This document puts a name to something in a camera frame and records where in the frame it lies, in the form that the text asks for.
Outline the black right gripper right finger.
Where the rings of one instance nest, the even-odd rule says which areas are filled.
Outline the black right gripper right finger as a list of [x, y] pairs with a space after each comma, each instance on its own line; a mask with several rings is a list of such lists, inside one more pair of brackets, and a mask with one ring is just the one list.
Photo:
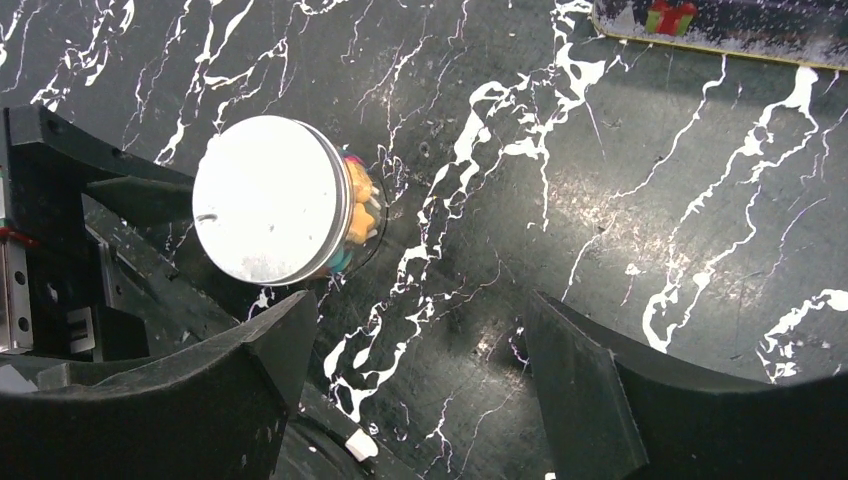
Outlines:
[[535, 291], [524, 334], [559, 479], [843, 479], [847, 378], [775, 386], [663, 354]]

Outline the white round jar lid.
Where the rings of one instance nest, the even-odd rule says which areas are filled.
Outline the white round jar lid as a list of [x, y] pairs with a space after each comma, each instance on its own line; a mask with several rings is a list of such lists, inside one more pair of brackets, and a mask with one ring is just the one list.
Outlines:
[[266, 286], [319, 272], [342, 245], [352, 207], [350, 178], [332, 142], [276, 115], [213, 136], [192, 192], [195, 232], [211, 262]]

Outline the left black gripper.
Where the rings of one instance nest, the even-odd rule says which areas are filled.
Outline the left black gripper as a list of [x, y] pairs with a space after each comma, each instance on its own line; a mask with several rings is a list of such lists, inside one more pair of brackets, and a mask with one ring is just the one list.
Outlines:
[[121, 308], [114, 249], [84, 196], [137, 227], [192, 218], [194, 178], [121, 150], [48, 110], [1, 112], [1, 351], [73, 361], [149, 356]]

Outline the clear round plastic jar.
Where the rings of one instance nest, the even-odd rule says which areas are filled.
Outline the clear round plastic jar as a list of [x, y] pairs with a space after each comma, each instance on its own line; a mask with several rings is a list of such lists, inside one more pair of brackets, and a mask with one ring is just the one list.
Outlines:
[[318, 276], [350, 274], [371, 260], [379, 248], [388, 213], [382, 179], [366, 169], [357, 155], [340, 148], [350, 177], [353, 207], [344, 241], [318, 270]]

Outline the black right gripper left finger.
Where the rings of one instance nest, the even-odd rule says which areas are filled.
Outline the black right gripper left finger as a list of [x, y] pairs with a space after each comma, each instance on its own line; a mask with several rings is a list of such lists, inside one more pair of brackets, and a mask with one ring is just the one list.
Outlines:
[[317, 300], [112, 375], [1, 397], [5, 479], [267, 479], [306, 379]]

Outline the gold tray of star candies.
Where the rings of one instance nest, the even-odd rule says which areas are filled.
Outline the gold tray of star candies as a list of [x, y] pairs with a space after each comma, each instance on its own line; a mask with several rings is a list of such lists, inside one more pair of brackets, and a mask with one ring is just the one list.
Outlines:
[[847, 69], [844, 0], [594, 1], [591, 20], [612, 37]]

